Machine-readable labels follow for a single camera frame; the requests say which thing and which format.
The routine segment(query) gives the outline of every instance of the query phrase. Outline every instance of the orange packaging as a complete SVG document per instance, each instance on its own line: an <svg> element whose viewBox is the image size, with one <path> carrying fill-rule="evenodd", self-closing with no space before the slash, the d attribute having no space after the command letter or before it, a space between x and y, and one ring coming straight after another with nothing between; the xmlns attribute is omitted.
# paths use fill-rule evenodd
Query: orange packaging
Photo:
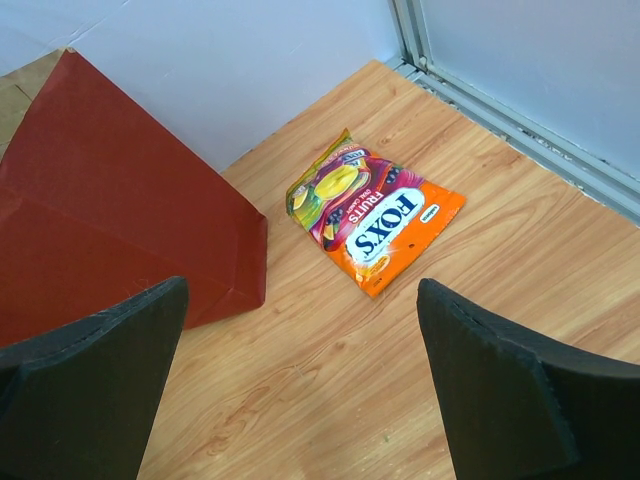
<svg viewBox="0 0 640 480"><path fill-rule="evenodd" d="M349 130L287 190L287 213L372 297L444 230L465 198L355 143Z"/></svg>

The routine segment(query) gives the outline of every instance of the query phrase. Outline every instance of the red paper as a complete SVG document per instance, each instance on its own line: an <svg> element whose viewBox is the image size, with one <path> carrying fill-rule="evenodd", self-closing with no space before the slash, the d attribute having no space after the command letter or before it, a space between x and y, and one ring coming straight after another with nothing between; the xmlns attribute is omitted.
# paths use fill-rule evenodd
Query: red paper
<svg viewBox="0 0 640 480"><path fill-rule="evenodd" d="M189 282L187 327L256 308L266 234L242 195L65 52L0 163L0 346L172 275Z"/></svg>

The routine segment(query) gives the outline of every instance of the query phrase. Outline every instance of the candy bag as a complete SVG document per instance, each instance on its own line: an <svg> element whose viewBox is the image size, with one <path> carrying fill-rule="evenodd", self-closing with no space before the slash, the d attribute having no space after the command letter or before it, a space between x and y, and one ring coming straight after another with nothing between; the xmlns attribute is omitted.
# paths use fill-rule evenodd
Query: candy bag
<svg viewBox="0 0 640 480"><path fill-rule="evenodd" d="M465 198L355 143L348 130L287 190L287 213L375 297Z"/></svg>

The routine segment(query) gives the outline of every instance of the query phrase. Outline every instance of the fruit image on packaging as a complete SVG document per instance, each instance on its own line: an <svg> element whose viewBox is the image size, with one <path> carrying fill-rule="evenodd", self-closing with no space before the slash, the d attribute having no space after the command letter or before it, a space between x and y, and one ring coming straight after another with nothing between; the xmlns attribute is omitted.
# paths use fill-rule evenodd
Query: fruit image on packaging
<svg viewBox="0 0 640 480"><path fill-rule="evenodd" d="M427 248L464 202L355 143L348 130L286 196L287 213L372 297Z"/></svg>

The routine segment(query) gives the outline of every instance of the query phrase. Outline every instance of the white wall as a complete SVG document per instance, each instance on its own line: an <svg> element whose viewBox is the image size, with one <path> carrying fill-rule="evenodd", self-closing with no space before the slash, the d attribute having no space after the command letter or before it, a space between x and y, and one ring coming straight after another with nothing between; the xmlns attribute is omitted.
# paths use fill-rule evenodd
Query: white wall
<svg viewBox="0 0 640 480"><path fill-rule="evenodd" d="M421 0L434 63L640 178L640 3Z"/></svg>
<svg viewBox="0 0 640 480"><path fill-rule="evenodd" d="M399 51L388 0L0 0L0 75L64 45L217 170Z"/></svg>

